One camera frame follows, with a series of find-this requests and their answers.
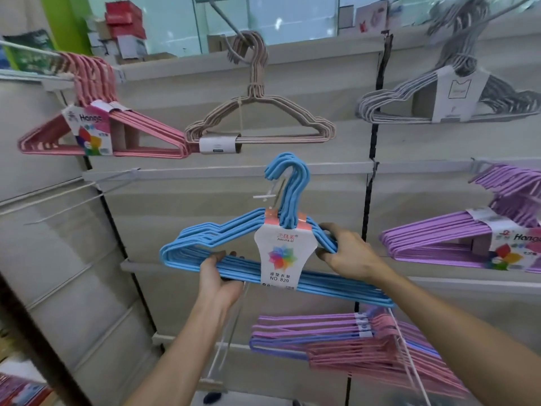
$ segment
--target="red box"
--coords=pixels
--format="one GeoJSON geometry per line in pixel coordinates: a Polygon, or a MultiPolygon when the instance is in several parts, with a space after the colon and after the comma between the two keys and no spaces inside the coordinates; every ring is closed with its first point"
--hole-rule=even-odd
{"type": "Polygon", "coordinates": [[[143,18],[143,12],[131,1],[114,1],[113,3],[105,3],[105,10],[109,14],[133,13],[140,19],[143,18]]]}
{"type": "Polygon", "coordinates": [[[109,32],[111,33],[112,38],[117,38],[118,36],[135,36],[143,40],[147,39],[145,29],[142,25],[137,24],[110,25],[109,32]]]}
{"type": "Polygon", "coordinates": [[[109,25],[133,24],[141,21],[134,13],[105,13],[105,22],[109,25]]]}

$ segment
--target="bundle of hangers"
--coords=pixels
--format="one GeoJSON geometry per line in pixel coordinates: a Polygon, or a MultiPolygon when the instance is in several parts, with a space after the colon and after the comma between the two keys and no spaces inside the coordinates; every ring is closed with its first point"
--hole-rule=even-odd
{"type": "Polygon", "coordinates": [[[186,137],[188,142],[199,142],[199,139],[204,136],[209,128],[216,127],[222,119],[231,114],[236,109],[241,110],[242,105],[251,104],[254,102],[261,104],[272,104],[282,111],[288,113],[295,118],[303,127],[314,128],[317,134],[309,135],[274,135],[274,136],[257,136],[247,137],[239,136],[236,139],[237,143],[245,144],[296,144],[296,143],[319,143],[331,140],[336,135],[335,126],[332,122],[315,117],[304,108],[298,106],[294,102],[286,98],[265,95],[263,84],[263,73],[267,64],[268,54],[265,43],[262,37],[256,31],[242,31],[242,36],[237,35],[231,47],[227,40],[229,50],[228,58],[230,61],[238,64],[244,62],[250,65],[250,83],[248,84],[248,93],[243,97],[232,98],[224,102],[219,107],[211,111],[204,120],[194,122],[186,127],[186,137]],[[250,47],[252,58],[247,61],[244,55],[250,47]]]}
{"type": "MultiPolygon", "coordinates": [[[[269,181],[277,180],[288,168],[292,168],[293,172],[283,190],[278,218],[282,228],[294,229],[299,221],[300,196],[310,180],[307,165],[294,154],[283,153],[267,166],[265,178],[269,181]]],[[[167,266],[198,271],[201,262],[210,253],[200,246],[214,248],[256,231],[265,222],[265,213],[265,208],[257,208],[222,225],[206,222],[186,228],[180,232],[176,240],[161,248],[159,257],[167,266]]],[[[337,246],[334,239],[331,239],[310,217],[306,218],[306,222],[312,227],[312,232],[320,245],[328,252],[335,253],[337,246]]],[[[261,281],[259,262],[227,256],[218,262],[217,268],[220,275],[228,279],[253,283],[261,281]]],[[[373,305],[393,306],[392,300],[374,286],[326,273],[302,271],[297,290],[373,305]]]]}
{"type": "MultiPolygon", "coordinates": [[[[110,111],[112,154],[114,156],[138,156],[157,158],[185,158],[197,149],[191,148],[184,134],[146,115],[132,111],[118,102],[115,76],[112,67],[98,57],[60,53],[64,58],[62,71],[74,75],[77,94],[76,105],[110,111]],[[142,147],[139,133],[173,145],[175,148],[142,147]]],[[[62,114],[33,129],[17,141],[19,150],[25,154],[40,155],[84,155],[79,145],[60,143],[71,134],[71,129],[62,114]]]]}
{"type": "Polygon", "coordinates": [[[396,322],[382,308],[364,314],[260,316],[252,327],[250,348],[307,360],[313,369],[415,389],[411,358],[426,391],[460,398],[468,393],[415,326],[396,322]]]}
{"type": "MultiPolygon", "coordinates": [[[[493,164],[470,182],[495,194],[489,207],[497,215],[522,227],[540,227],[541,171],[493,164]]],[[[487,224],[460,211],[384,231],[380,240],[396,260],[483,268],[488,251],[484,255],[472,252],[471,238],[491,234],[487,224]]],[[[537,260],[527,271],[541,273],[540,264],[537,260]]]]}
{"type": "MultiPolygon", "coordinates": [[[[522,0],[490,16],[488,0],[446,0],[446,8],[435,9],[436,15],[428,30],[428,35],[432,36],[445,27],[453,26],[453,35],[443,45],[436,67],[413,80],[397,85],[393,90],[369,92],[358,101],[355,115],[375,124],[431,123],[430,118],[387,114],[379,109],[394,101],[407,101],[416,92],[437,82],[436,70],[442,67],[452,66],[459,76],[473,73],[477,67],[475,43],[487,23],[527,1],[529,0],[522,0]]],[[[541,111],[541,94],[515,91],[506,81],[492,74],[479,102],[490,107],[493,113],[473,115],[469,122],[511,121],[536,115],[541,111]]]]}

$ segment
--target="purple clothes hanger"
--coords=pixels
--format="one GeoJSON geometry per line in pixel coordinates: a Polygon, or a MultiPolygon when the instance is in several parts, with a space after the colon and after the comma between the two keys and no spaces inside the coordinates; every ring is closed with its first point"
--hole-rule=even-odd
{"type": "MultiPolygon", "coordinates": [[[[489,207],[496,214],[526,228],[540,227],[541,171],[492,164],[470,182],[495,194],[489,207]]],[[[471,242],[460,244],[456,240],[491,233],[488,225],[460,211],[384,231],[380,240],[396,260],[483,268],[486,257],[471,252],[471,242]]],[[[527,272],[541,273],[541,259],[527,272]]]]}

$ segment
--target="right hand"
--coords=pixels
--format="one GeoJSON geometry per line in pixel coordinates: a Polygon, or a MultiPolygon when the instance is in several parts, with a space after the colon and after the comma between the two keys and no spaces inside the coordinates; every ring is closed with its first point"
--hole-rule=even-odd
{"type": "Polygon", "coordinates": [[[315,253],[339,275],[379,286],[385,277],[394,273],[358,233],[340,228],[332,222],[319,226],[336,238],[338,252],[329,253],[323,248],[318,248],[315,253]]]}

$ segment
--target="colorful flower logo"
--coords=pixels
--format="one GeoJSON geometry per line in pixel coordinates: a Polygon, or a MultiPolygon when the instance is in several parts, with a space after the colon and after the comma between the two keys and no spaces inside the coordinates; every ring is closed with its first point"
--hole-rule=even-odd
{"type": "MultiPolygon", "coordinates": [[[[93,125],[85,125],[85,127],[89,129],[94,128],[93,125]]],[[[77,143],[85,149],[86,155],[100,155],[101,138],[91,135],[85,127],[79,128],[79,135],[76,136],[77,143]]]]}
{"type": "Polygon", "coordinates": [[[516,264],[522,259],[518,253],[511,252],[511,247],[508,244],[501,245],[494,252],[489,252],[489,262],[487,266],[490,269],[498,271],[507,271],[509,265],[516,264]]]}
{"type": "Polygon", "coordinates": [[[269,252],[269,262],[274,265],[274,269],[283,269],[292,266],[297,260],[293,255],[293,248],[288,248],[286,245],[281,248],[275,246],[272,252],[269,252]]]}

